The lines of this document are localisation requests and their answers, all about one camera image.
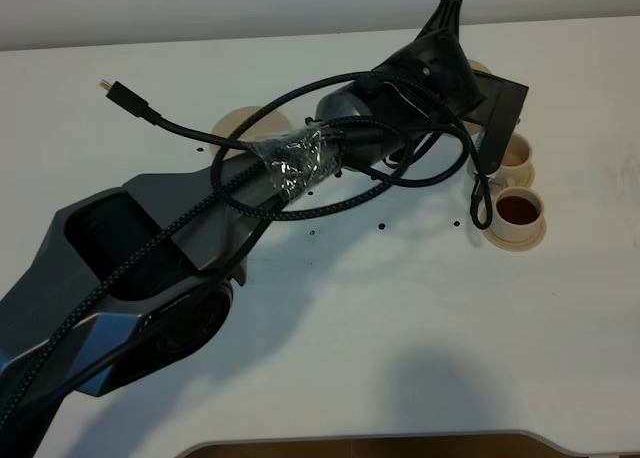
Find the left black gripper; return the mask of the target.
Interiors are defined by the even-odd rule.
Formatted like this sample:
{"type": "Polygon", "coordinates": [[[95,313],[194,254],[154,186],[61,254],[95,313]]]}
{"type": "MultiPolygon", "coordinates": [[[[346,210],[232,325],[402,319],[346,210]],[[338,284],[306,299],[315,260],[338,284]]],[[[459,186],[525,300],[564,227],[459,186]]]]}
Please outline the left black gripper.
{"type": "Polygon", "coordinates": [[[431,122],[445,119],[430,107],[425,95],[408,81],[429,90],[453,114],[462,118],[485,100],[459,44],[463,0],[440,0],[422,28],[422,35],[394,53],[374,70],[404,78],[390,84],[380,78],[359,80],[359,113],[405,129],[414,139],[425,136],[431,122]]]}

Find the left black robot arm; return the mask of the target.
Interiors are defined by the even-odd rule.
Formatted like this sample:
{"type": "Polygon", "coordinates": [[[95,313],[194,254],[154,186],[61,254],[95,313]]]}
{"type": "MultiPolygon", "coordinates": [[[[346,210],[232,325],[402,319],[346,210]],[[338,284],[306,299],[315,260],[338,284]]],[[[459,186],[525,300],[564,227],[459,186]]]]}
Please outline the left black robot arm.
{"type": "Polygon", "coordinates": [[[210,341],[272,223],[410,187],[406,171],[443,135],[459,140],[461,162],[478,163],[463,120],[483,95],[459,43],[461,7],[440,0],[381,65],[293,90],[226,138],[108,84],[133,116],[217,151],[201,171],[139,175],[55,214],[1,301],[2,455],[33,456],[72,392],[105,395],[210,341]]]}

